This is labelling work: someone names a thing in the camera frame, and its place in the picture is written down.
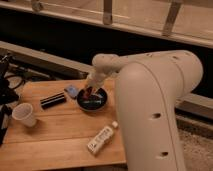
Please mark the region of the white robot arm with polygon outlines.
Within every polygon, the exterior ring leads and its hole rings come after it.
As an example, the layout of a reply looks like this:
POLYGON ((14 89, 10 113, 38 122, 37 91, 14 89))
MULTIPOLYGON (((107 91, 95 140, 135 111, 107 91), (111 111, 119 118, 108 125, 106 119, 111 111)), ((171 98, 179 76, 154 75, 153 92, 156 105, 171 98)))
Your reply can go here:
POLYGON ((175 103, 200 83, 199 58, 187 50, 97 54, 92 66, 87 87, 98 89, 117 75, 115 107, 128 170, 186 171, 175 103))

